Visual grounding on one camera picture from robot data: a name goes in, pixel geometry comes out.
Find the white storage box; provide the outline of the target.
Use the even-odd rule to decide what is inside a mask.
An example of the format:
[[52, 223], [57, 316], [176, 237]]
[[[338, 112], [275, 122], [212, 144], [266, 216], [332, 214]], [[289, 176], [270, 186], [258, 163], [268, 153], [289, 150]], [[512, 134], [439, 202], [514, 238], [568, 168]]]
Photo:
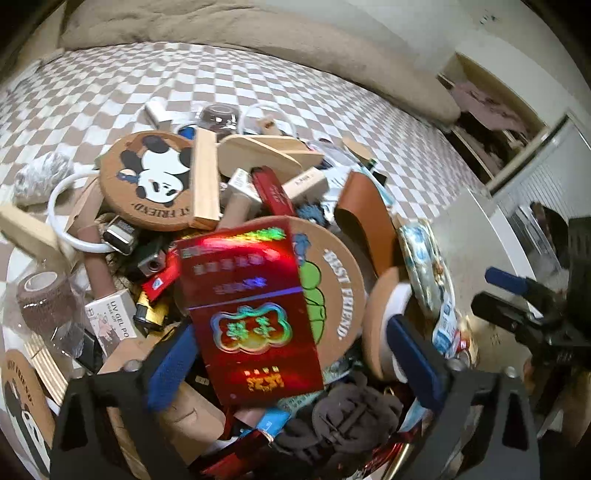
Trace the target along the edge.
[[432, 220], [431, 226], [451, 273], [456, 308], [468, 321], [478, 347], [478, 368], [498, 372], [511, 366], [522, 374], [530, 351], [513, 334], [482, 320], [471, 310], [474, 296], [483, 291], [521, 308], [529, 307], [523, 299], [485, 280], [490, 267], [517, 276], [535, 277], [505, 215], [491, 199], [465, 189]]

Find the large tape roll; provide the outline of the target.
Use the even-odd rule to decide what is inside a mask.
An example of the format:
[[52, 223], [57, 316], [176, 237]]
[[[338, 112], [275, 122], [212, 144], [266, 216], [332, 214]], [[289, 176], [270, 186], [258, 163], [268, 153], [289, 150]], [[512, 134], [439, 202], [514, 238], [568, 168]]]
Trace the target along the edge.
[[363, 358], [379, 380], [407, 382], [388, 344], [387, 325], [391, 317], [405, 313], [412, 296], [406, 271], [392, 267], [380, 276], [367, 299], [363, 314]]

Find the beige duvet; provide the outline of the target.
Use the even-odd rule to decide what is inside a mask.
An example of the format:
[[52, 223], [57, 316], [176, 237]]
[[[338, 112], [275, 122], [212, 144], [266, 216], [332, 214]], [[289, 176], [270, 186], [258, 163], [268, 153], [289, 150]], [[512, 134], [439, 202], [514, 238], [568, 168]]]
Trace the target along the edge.
[[440, 126], [461, 110], [435, 75], [335, 26], [249, 1], [84, 1], [61, 36], [68, 50], [138, 42], [242, 48], [328, 72]]

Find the floral fabric pouch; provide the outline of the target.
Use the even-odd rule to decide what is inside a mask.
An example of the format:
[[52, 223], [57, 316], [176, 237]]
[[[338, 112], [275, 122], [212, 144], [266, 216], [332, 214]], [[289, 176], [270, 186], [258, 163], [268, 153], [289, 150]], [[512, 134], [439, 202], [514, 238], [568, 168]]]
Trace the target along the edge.
[[424, 315], [433, 320], [440, 316], [447, 301], [456, 304], [455, 288], [431, 224], [420, 219], [398, 227], [404, 264], [415, 297]]

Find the green frog cork coaster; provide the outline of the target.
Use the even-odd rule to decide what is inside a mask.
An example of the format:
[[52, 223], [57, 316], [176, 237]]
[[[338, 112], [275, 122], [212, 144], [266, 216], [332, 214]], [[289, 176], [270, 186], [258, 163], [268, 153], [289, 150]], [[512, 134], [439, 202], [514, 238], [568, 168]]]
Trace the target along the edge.
[[361, 333], [366, 293], [353, 254], [327, 229], [290, 218], [318, 365], [339, 360]]

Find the brown leather case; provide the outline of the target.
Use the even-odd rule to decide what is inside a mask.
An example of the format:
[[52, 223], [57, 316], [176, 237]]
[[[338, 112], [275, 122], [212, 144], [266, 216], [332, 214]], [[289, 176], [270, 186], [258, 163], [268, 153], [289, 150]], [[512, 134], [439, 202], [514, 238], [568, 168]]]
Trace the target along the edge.
[[397, 232], [370, 177], [349, 172], [335, 206], [334, 218], [339, 229], [367, 255], [378, 277], [397, 264]]

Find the checkered bed sheet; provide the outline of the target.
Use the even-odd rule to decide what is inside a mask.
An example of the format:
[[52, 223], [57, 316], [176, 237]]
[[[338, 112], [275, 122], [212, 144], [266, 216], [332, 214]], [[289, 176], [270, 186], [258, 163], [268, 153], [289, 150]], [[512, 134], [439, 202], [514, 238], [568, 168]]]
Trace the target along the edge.
[[150, 129], [145, 105], [156, 100], [174, 125], [208, 103], [267, 105], [304, 139], [366, 145], [386, 176], [394, 210], [432, 218], [464, 189], [482, 184], [444, 134], [362, 87], [274, 57], [180, 43], [141, 43], [68, 52], [1, 94], [1, 199], [13, 198], [16, 174], [59, 153], [76, 183], [59, 196], [66, 224], [86, 173], [119, 139]]

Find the wooden block stick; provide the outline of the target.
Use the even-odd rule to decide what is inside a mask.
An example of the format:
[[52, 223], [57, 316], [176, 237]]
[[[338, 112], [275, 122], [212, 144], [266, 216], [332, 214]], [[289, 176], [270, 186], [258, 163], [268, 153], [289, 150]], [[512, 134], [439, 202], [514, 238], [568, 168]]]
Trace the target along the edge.
[[190, 226], [214, 230], [221, 217], [216, 134], [198, 128], [190, 168]]

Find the brown bandage roll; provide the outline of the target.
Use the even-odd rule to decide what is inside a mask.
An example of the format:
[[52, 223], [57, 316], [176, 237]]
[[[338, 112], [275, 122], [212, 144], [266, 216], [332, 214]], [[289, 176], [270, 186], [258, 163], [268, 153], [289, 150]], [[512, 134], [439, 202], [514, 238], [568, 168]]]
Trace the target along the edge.
[[26, 326], [43, 338], [74, 318], [76, 300], [68, 277], [52, 270], [33, 273], [17, 286], [17, 303]]

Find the red cigarette box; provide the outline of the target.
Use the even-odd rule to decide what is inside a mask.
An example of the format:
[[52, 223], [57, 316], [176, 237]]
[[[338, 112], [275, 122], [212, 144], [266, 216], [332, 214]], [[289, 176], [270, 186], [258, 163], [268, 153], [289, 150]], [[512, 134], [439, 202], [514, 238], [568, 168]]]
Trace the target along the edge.
[[290, 222], [271, 216], [177, 244], [179, 284], [222, 405], [322, 389]]

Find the blue white mask packet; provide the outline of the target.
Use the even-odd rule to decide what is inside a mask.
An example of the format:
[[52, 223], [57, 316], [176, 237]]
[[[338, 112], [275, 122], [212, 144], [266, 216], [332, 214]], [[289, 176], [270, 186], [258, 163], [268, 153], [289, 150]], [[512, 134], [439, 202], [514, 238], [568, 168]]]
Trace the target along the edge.
[[452, 300], [446, 296], [440, 310], [439, 319], [432, 334], [435, 349], [446, 359], [456, 355], [461, 334], [459, 322]]

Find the panda cork coaster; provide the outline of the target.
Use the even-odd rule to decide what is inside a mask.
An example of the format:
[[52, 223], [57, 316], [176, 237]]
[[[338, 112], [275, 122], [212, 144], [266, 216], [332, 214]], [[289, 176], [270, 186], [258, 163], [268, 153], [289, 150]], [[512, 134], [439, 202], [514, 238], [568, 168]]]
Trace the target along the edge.
[[180, 231], [190, 214], [192, 145], [163, 131], [127, 135], [100, 157], [99, 183], [107, 205], [128, 223]]

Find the closet shelf with clothes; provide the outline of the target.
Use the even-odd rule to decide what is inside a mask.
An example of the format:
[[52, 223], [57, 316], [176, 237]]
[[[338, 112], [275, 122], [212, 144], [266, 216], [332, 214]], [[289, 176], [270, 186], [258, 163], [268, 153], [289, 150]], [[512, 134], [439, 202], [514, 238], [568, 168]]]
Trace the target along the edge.
[[446, 135], [465, 163], [495, 195], [550, 145], [569, 119], [550, 123], [497, 76], [457, 53], [438, 80], [461, 114]]

